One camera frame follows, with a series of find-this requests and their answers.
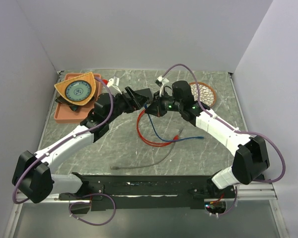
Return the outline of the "black network switch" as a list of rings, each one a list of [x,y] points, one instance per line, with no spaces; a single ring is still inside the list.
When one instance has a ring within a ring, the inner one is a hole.
[[[137,94],[140,94],[142,96],[148,97],[147,104],[151,104],[153,100],[152,92],[149,88],[140,89],[135,91]]]

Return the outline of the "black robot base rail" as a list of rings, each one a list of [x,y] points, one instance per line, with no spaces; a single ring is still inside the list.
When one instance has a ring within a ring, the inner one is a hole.
[[[77,193],[65,192],[60,200],[91,202],[92,211],[147,208],[204,209],[206,199],[234,198],[233,186],[222,190],[208,176],[78,175]]]

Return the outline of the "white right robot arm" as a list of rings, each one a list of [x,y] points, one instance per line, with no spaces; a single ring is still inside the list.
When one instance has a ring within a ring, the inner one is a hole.
[[[267,147],[262,137],[241,134],[238,128],[224,125],[210,107],[195,100],[188,82],[173,83],[171,95],[164,89],[169,82],[167,79],[159,77],[155,82],[160,89],[154,93],[146,114],[162,117],[168,111],[179,112],[185,121],[207,132],[234,156],[231,166],[208,179],[207,192],[211,197],[219,197],[228,186],[250,184],[269,168]]]

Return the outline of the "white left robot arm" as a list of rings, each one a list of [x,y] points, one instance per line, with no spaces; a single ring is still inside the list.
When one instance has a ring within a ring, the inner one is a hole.
[[[56,175],[55,170],[72,154],[100,139],[118,116],[140,110],[151,99],[148,88],[134,91],[126,87],[115,96],[99,95],[88,116],[71,133],[34,154],[25,151],[19,156],[12,178],[15,189],[33,203],[57,193],[71,193],[76,199],[84,199],[88,195],[88,183],[83,177]]]

